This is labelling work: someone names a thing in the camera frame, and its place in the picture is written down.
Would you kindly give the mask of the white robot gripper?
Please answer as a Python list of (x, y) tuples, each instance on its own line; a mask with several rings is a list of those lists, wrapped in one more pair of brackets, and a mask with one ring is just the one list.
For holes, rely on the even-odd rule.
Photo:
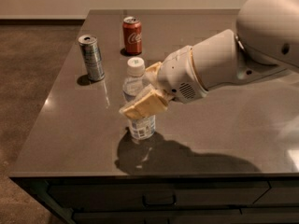
[(158, 87), (148, 85), (132, 101), (120, 109), (128, 119), (143, 119), (167, 110), (171, 100), (187, 104), (205, 98), (207, 89), (203, 85), (192, 56), (192, 46), (186, 46), (145, 70), (148, 79), (157, 78)]

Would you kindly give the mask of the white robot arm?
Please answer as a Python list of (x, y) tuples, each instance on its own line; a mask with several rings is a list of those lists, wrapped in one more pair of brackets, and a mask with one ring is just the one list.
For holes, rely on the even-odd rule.
[(299, 69), (299, 0), (248, 0), (235, 29), (169, 54), (146, 69), (149, 85), (120, 109), (129, 119), (187, 104), (225, 85), (243, 85)]

